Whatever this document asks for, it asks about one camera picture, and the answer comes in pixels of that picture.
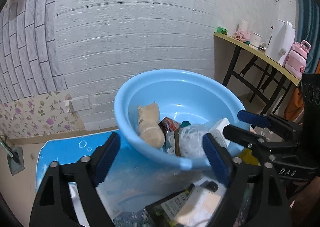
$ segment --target pink cloth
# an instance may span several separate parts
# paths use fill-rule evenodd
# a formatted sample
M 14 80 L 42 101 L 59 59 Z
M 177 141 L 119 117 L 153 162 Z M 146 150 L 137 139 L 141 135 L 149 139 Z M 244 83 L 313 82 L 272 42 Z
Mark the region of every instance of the pink cloth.
M 233 34 L 233 38 L 241 42 L 246 42 L 250 40 L 250 34 L 244 30 L 238 30 Z

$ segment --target wall outlet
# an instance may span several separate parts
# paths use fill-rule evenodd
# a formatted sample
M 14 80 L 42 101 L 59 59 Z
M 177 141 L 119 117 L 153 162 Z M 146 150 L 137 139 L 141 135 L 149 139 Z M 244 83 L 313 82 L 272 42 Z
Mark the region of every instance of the wall outlet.
M 82 111 L 91 109 L 91 104 L 89 98 L 73 99 L 71 100 L 74 111 Z

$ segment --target blue plastic basin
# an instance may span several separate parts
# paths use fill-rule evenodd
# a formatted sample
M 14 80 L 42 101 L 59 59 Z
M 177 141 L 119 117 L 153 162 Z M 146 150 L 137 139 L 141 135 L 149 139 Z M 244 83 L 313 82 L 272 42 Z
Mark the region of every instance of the blue plastic basin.
M 232 125 L 249 130 L 237 118 L 244 109 L 240 100 L 222 84 L 189 71 L 162 69 L 148 71 L 128 80 L 119 89 L 114 112 L 117 124 L 128 142 L 146 157 L 182 170 L 207 169 L 207 158 L 180 158 L 168 155 L 146 144 L 138 136 L 138 105 L 156 102 L 160 119 L 165 116 L 178 122 L 205 123 L 228 118 Z M 242 146 L 230 143 L 228 151 L 236 156 Z

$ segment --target orange cloth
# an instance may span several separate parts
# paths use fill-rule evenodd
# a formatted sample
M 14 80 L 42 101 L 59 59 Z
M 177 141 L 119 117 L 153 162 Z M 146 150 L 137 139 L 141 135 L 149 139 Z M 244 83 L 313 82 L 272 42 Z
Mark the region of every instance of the orange cloth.
M 315 74 L 320 74 L 320 60 L 318 62 Z M 304 109 L 301 91 L 296 88 L 292 93 L 290 102 L 284 111 L 284 117 L 289 121 L 294 121 Z

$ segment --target teal curtain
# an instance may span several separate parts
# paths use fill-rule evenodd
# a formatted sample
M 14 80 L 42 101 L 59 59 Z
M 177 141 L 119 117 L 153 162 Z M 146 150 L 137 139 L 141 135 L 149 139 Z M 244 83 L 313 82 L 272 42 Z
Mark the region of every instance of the teal curtain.
M 297 30 L 297 41 L 306 40 L 311 45 L 308 54 L 306 74 L 316 71 L 320 59 L 320 10 L 314 0 L 298 0 L 299 21 Z

